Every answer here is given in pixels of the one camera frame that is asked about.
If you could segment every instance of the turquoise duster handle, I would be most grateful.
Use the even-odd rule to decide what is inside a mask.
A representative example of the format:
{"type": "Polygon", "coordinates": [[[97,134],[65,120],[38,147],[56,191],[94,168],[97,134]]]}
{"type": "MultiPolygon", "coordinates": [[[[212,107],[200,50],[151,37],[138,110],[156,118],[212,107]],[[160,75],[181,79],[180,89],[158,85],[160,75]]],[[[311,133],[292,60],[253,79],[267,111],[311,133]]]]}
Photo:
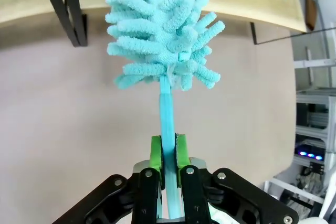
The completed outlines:
{"type": "Polygon", "coordinates": [[[171,89],[188,90],[193,77],[212,88],[220,75],[205,67],[206,44],[224,29],[215,13],[199,19],[209,0],[106,0],[112,6],[107,32],[116,41],[107,52],[134,63],[115,80],[125,89],[138,82],[160,82],[160,121],[170,218],[181,216],[174,160],[175,130],[171,89]]]}
{"type": "Polygon", "coordinates": [[[181,216],[181,200],[177,190],[175,165],[175,128],[173,94],[167,76],[160,77],[160,121],[161,140],[164,158],[164,176],[171,219],[181,216]]]}

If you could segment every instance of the black table leg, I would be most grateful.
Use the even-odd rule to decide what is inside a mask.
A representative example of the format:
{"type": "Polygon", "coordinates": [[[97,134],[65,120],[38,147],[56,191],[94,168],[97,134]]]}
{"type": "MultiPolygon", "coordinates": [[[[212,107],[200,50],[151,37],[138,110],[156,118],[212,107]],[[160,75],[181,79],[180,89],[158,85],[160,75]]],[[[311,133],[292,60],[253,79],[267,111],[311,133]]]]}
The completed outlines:
{"type": "Polygon", "coordinates": [[[67,6],[64,4],[63,0],[50,0],[55,13],[62,24],[62,27],[66,34],[68,35],[68,38],[70,39],[72,45],[74,47],[79,47],[79,41],[77,39],[77,35],[75,33],[75,30],[72,27],[71,21],[69,19],[69,15],[67,12],[67,6]]]}
{"type": "Polygon", "coordinates": [[[256,34],[256,27],[254,25],[253,22],[250,22],[251,24],[251,31],[252,31],[252,39],[253,39],[253,43],[254,45],[258,45],[258,42],[257,42],[257,34],[256,34]]]}
{"type": "Polygon", "coordinates": [[[70,9],[78,42],[82,47],[87,46],[87,17],[86,15],[82,15],[79,0],[67,0],[67,4],[70,9]]]}

